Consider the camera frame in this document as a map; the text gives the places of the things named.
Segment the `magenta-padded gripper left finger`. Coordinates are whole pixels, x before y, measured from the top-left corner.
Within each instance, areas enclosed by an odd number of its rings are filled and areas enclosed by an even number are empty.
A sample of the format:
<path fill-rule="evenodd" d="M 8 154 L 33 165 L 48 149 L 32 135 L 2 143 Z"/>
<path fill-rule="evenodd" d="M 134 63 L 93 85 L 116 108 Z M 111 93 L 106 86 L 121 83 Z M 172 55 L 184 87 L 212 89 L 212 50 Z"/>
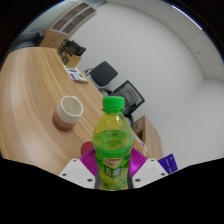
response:
<path fill-rule="evenodd" d="M 72 158 L 59 176 L 81 187 L 98 189 L 99 173 L 95 150 L 89 150 L 80 158 Z"/>

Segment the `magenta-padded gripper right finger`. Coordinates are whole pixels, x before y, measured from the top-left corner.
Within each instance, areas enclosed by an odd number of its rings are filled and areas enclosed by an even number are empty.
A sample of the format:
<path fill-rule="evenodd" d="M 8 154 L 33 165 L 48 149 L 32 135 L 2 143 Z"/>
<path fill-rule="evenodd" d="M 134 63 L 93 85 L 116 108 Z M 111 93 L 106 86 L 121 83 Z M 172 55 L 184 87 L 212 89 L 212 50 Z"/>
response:
<path fill-rule="evenodd" d="M 141 188 L 167 175 L 155 158 L 147 159 L 137 149 L 132 149 L 127 180 L 129 189 Z"/>

